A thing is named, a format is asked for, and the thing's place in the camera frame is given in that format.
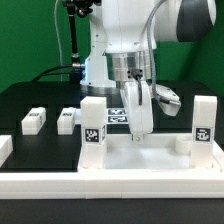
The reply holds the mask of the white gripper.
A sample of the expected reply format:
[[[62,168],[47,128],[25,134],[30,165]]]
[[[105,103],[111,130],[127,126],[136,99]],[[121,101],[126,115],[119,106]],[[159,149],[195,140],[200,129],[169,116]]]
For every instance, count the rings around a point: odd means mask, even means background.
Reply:
[[[132,141],[140,143],[142,135],[153,131],[153,113],[151,92],[145,81],[142,86],[142,104],[139,104],[138,84],[136,81],[126,82],[120,90],[123,106],[132,135]]]

